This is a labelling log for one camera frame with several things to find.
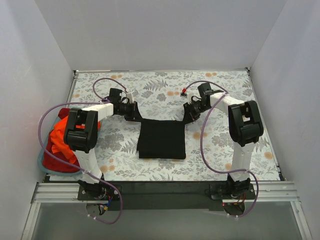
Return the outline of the black t shirt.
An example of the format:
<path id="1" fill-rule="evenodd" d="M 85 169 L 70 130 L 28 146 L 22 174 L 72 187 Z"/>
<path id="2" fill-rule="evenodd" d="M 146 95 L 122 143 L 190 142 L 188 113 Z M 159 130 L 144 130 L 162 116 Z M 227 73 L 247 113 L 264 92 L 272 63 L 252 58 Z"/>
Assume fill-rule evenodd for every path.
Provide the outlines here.
<path id="1" fill-rule="evenodd" d="M 185 124 L 176 120 L 144 119 L 137 143 L 140 159 L 186 158 Z"/>

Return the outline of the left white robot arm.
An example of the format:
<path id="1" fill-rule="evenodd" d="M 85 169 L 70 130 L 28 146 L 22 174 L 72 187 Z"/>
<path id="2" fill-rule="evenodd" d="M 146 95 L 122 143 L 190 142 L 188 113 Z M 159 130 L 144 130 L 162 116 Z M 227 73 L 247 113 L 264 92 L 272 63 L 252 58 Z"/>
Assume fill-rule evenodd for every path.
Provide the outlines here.
<path id="1" fill-rule="evenodd" d="M 137 95 L 138 92 L 134 90 L 122 96 L 120 89 L 111 88 L 109 96 L 100 103 L 69 110 L 63 140 L 76 156 L 80 171 L 84 174 L 78 181 L 79 185 L 95 200 L 105 198 L 109 189 L 101 182 L 104 175 L 95 153 L 99 123 L 114 115 L 123 116 L 127 121 L 140 122 L 142 116 L 138 103 L 134 101 Z"/>

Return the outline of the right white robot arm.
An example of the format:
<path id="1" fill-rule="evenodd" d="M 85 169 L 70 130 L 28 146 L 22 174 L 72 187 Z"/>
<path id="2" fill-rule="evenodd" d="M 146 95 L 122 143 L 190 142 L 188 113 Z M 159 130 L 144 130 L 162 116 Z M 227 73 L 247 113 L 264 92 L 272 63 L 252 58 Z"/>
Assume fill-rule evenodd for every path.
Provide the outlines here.
<path id="1" fill-rule="evenodd" d="M 198 84 L 199 96 L 189 92 L 187 87 L 180 93 L 180 96 L 187 100 L 183 105 L 183 122 L 195 122 L 201 113 L 206 112 L 210 115 L 214 109 L 227 115 L 229 135 L 233 141 L 233 155 L 231 169 L 225 172 L 227 180 L 224 193 L 232 199 L 237 199 L 250 188 L 253 150 L 264 134 L 258 104 L 254 100 L 236 99 L 221 86 L 214 90 L 211 88 L 212 83 L 208 81 L 199 80 Z"/>

